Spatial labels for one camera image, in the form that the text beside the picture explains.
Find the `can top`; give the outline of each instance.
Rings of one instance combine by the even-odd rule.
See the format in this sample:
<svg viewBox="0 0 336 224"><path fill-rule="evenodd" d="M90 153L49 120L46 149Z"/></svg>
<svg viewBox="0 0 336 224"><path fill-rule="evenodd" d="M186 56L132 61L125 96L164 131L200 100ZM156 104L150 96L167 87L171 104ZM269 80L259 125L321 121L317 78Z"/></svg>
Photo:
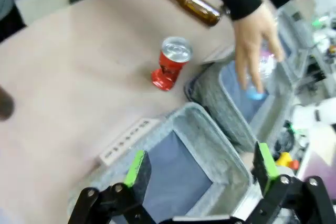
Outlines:
<svg viewBox="0 0 336 224"><path fill-rule="evenodd" d="M161 50L168 59L180 63L189 61L193 54L189 41L181 37L165 39Z"/></svg>

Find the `screw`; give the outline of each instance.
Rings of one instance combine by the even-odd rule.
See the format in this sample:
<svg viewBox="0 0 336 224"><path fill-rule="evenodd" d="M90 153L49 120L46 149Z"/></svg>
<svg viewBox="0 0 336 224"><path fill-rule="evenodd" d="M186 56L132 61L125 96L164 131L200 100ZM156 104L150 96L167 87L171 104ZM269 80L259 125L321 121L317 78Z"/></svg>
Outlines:
<svg viewBox="0 0 336 224"><path fill-rule="evenodd" d="M280 181L281 181L281 183L289 184L289 179L288 179L287 177L285 177L285 176L282 176L282 177L280 178Z"/></svg>
<svg viewBox="0 0 336 224"><path fill-rule="evenodd" d="M93 191L93 190L89 190L89 192L88 192L88 196L89 196L89 197L93 196L94 194L95 194L95 191Z"/></svg>
<svg viewBox="0 0 336 224"><path fill-rule="evenodd" d="M317 181L316 181L316 179L311 178L311 179L309 180L309 184L312 185L312 186L317 186Z"/></svg>
<svg viewBox="0 0 336 224"><path fill-rule="evenodd" d="M115 190L116 190L117 193L120 193L121 190L122 190L122 186L121 185L116 185Z"/></svg>

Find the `bottle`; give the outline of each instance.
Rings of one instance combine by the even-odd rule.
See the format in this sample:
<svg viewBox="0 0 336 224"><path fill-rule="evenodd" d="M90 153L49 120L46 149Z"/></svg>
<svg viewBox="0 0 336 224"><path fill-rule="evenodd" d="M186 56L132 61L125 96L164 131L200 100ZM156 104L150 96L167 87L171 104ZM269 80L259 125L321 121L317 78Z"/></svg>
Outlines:
<svg viewBox="0 0 336 224"><path fill-rule="evenodd" d="M221 13L204 0L177 1L186 11L209 26L216 25L220 20Z"/></svg>
<svg viewBox="0 0 336 224"><path fill-rule="evenodd" d="M0 87L0 121L7 120L13 114L13 98Z"/></svg>
<svg viewBox="0 0 336 224"><path fill-rule="evenodd" d="M274 54L270 53L267 49L262 49L260 53L259 73L263 83L269 78L277 65ZM258 93L256 87L252 83L251 76L247 76L247 96L252 100L261 100L265 97L265 93Z"/></svg>

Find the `table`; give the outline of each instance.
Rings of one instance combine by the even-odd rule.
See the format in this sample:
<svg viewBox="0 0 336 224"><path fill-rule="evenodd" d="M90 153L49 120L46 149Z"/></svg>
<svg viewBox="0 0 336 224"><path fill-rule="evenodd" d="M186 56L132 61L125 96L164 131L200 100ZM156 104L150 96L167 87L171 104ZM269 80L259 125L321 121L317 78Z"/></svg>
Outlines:
<svg viewBox="0 0 336 224"><path fill-rule="evenodd" d="M173 35L194 59L163 92L150 72ZM197 64L233 43L227 18L209 29L169 0L84 0L1 44L0 85L16 108L0 122L0 209L13 223L67 223L69 191L104 147L140 117L182 106Z"/></svg>

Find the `brown object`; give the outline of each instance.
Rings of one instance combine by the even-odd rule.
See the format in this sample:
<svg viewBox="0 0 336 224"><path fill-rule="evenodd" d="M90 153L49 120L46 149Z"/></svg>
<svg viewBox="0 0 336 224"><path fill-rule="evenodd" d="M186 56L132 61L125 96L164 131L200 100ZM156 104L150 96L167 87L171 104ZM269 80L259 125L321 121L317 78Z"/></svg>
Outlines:
<svg viewBox="0 0 336 224"><path fill-rule="evenodd" d="M177 0L178 3L203 23L214 26L220 20L220 12L205 0Z"/></svg>
<svg viewBox="0 0 336 224"><path fill-rule="evenodd" d="M13 98L0 87L0 121L7 120L13 114Z"/></svg>

